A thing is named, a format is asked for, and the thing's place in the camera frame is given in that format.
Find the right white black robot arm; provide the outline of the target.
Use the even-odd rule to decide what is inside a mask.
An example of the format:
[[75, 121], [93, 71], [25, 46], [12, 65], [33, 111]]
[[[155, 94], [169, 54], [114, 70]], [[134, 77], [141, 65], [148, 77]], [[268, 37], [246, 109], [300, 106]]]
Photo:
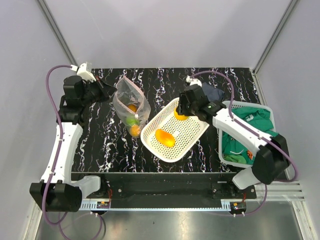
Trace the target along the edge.
[[238, 172], [227, 185], [228, 195], [239, 198], [245, 189], [259, 183], [269, 185], [290, 166], [286, 139], [271, 136], [233, 114], [231, 107], [220, 101], [209, 101], [199, 85], [190, 85], [179, 94], [179, 115], [195, 116], [219, 129], [245, 146], [255, 157], [252, 166]]

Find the orange fake mango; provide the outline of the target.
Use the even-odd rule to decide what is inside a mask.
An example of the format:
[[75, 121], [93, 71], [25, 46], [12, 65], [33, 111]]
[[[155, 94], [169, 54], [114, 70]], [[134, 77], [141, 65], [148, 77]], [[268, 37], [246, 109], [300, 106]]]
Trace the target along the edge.
[[176, 143], [174, 136], [162, 129], [155, 131], [155, 138], [159, 143], [168, 148], [172, 148]]

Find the clear zip top bag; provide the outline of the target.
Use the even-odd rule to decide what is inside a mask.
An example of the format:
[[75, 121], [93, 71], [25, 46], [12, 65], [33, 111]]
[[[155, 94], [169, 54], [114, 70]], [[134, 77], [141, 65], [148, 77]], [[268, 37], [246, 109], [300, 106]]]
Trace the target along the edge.
[[127, 77], [122, 77], [115, 86], [112, 104], [115, 112], [129, 134], [138, 138], [151, 113], [151, 106], [143, 91]]

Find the yellow fake orange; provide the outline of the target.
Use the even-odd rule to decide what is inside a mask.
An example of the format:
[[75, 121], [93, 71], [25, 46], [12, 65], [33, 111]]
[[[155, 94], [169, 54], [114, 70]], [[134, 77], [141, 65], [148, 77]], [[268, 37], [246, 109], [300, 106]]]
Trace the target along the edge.
[[174, 117], [179, 121], [185, 121], [189, 118], [188, 116], [185, 116], [185, 115], [179, 115], [176, 110], [174, 111]]

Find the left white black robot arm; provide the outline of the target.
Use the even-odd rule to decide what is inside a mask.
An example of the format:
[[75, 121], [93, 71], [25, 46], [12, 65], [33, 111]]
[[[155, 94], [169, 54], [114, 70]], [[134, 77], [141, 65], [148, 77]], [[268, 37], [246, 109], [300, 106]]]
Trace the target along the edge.
[[94, 103], [110, 100], [116, 88], [96, 79], [85, 81], [70, 76], [63, 81], [56, 137], [47, 168], [39, 182], [32, 183], [29, 193], [44, 212], [77, 212], [82, 200], [93, 194], [103, 198], [108, 186], [95, 175], [72, 180], [72, 166], [85, 127], [84, 111]]

